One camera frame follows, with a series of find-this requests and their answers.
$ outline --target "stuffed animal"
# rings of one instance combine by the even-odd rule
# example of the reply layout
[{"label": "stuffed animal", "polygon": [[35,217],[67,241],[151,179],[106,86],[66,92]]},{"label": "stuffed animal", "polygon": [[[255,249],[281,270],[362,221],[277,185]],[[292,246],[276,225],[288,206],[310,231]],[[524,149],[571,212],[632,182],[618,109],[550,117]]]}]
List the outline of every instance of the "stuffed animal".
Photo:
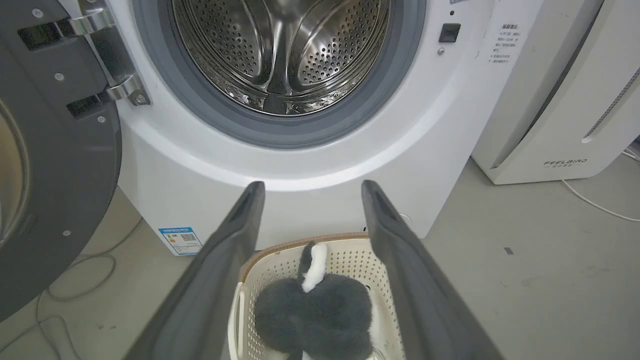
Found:
[{"label": "stuffed animal", "polygon": [[327,248],[309,243],[297,279],[266,286],[255,301],[255,330],[289,360],[366,360],[372,355],[372,300],[360,281],[326,274]]}]

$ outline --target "basket handle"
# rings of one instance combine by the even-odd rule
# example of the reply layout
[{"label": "basket handle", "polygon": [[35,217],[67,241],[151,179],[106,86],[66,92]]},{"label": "basket handle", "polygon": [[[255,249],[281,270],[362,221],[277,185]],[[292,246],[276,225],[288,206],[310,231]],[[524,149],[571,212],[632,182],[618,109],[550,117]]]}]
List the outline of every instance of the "basket handle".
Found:
[{"label": "basket handle", "polygon": [[231,360],[243,358],[244,347],[244,283],[239,282],[236,286],[234,299],[231,303],[231,313],[227,326],[227,338],[229,342],[229,353]]}]

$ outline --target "front-loading washing machine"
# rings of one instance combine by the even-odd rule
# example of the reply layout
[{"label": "front-loading washing machine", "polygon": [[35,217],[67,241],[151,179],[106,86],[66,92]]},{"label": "front-loading washing machine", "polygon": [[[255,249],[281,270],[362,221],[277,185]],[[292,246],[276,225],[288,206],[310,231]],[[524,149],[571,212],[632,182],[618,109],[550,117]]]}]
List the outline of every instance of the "front-loading washing machine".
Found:
[{"label": "front-loading washing machine", "polygon": [[543,3],[4,2],[7,309],[72,261],[116,185],[175,255],[254,180],[258,249],[361,231],[364,179],[426,235]]}]

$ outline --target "door hinge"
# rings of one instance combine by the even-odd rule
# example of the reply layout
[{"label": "door hinge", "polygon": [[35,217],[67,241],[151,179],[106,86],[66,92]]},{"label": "door hinge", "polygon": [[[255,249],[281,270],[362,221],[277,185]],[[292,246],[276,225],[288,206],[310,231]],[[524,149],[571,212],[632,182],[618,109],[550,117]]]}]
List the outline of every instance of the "door hinge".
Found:
[{"label": "door hinge", "polygon": [[61,35],[89,41],[109,82],[106,93],[111,100],[126,98],[135,106],[150,105],[151,98],[105,0],[80,0],[78,5],[83,16],[59,21]]},{"label": "door hinge", "polygon": [[91,35],[96,31],[115,25],[115,21],[106,8],[92,10],[88,15],[72,18],[68,21],[76,36]]}]

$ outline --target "white plastic basket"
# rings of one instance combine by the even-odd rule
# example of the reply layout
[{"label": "white plastic basket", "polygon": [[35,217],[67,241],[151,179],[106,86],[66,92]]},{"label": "white plastic basket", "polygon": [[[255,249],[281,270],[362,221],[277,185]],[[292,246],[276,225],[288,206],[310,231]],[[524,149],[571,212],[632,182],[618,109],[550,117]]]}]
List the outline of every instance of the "white plastic basket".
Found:
[{"label": "white plastic basket", "polygon": [[385,265],[373,254],[367,233],[348,233],[309,238],[265,249],[244,266],[232,303],[228,322],[228,345],[232,360],[285,360],[268,348],[255,332],[255,299],[269,283],[297,277],[303,247],[310,241],[328,247],[326,271],[359,280],[371,289],[373,324],[378,335],[373,339],[378,353],[371,359],[405,359],[402,337],[397,326],[396,308]]}]

